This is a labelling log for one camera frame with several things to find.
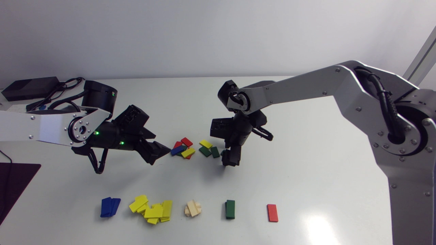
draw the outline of yellow block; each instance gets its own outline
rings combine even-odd
[[[135,197],[135,201],[129,205],[130,210],[132,213],[136,212],[140,207],[142,207],[144,204],[148,202],[146,195],[140,195],[138,197]]]
[[[202,145],[202,146],[204,146],[204,147],[206,147],[208,149],[210,149],[212,147],[212,144],[207,142],[206,140],[200,141],[200,145]]]
[[[155,225],[159,222],[159,218],[151,218],[148,219],[147,222]]]
[[[171,208],[173,206],[173,201],[165,200],[162,203],[163,213],[162,217],[169,218],[171,216]]]
[[[182,157],[183,158],[187,158],[187,157],[189,157],[190,155],[192,155],[194,153],[195,153],[195,149],[194,148],[188,148],[188,149],[186,149],[186,151],[182,152]]]
[[[146,209],[144,213],[144,218],[162,218],[164,209],[160,204],[154,204],[152,208]]]

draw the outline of table surface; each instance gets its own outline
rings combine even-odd
[[[224,140],[209,130],[213,118],[233,115],[217,98],[222,84],[284,78],[98,81],[118,90],[115,116],[131,104],[150,116],[145,127],[156,141],[172,148],[187,137],[198,150],[206,139],[221,151]],[[367,137],[342,117],[333,97],[262,111],[274,140],[252,134],[237,167],[223,167],[220,158],[199,151],[190,160],[168,154],[151,166],[137,152],[110,150],[97,175],[88,158],[69,147],[1,142],[14,162],[42,167],[1,225],[0,244],[392,244],[387,178]],[[173,200],[171,221],[151,225],[133,214],[128,205],[141,194],[149,204]],[[100,218],[106,197],[121,198],[121,204],[115,216]],[[202,206],[194,218],[183,212],[192,199]],[[225,219],[227,199],[236,201],[234,220]],[[268,222],[267,204],[277,205],[278,223]]]

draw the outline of cable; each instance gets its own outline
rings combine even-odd
[[[385,90],[383,84],[380,82],[380,78],[376,74],[362,67],[357,67],[355,71],[356,73],[366,77],[368,81],[372,82],[377,90],[381,112],[383,114],[386,127],[389,131],[389,140],[394,144],[403,143],[405,140],[404,131],[402,130],[398,118],[397,108],[391,100],[391,93]]]

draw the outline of dark green block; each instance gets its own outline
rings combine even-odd
[[[219,157],[219,151],[218,151],[218,148],[217,148],[216,146],[212,147],[212,148],[211,148],[211,151],[212,151],[212,156],[213,156],[214,158]]]
[[[200,149],[198,149],[201,153],[203,153],[203,155],[205,156],[205,157],[208,157],[208,156],[210,156],[212,153],[209,151],[209,149],[208,148],[206,148],[206,147],[204,147],[204,146],[202,146]]]
[[[225,202],[225,218],[235,218],[235,200],[227,200],[227,202]]]
[[[176,155],[182,156],[182,152],[184,152],[184,151],[186,151],[186,149],[188,149],[188,147],[186,145],[182,145],[182,146],[183,146],[184,150],[179,152],[179,153],[177,153]]]

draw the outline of screw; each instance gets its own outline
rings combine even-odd
[[[422,124],[423,124],[424,126],[430,126],[430,124],[431,124],[430,119],[424,119],[424,120],[422,121]]]

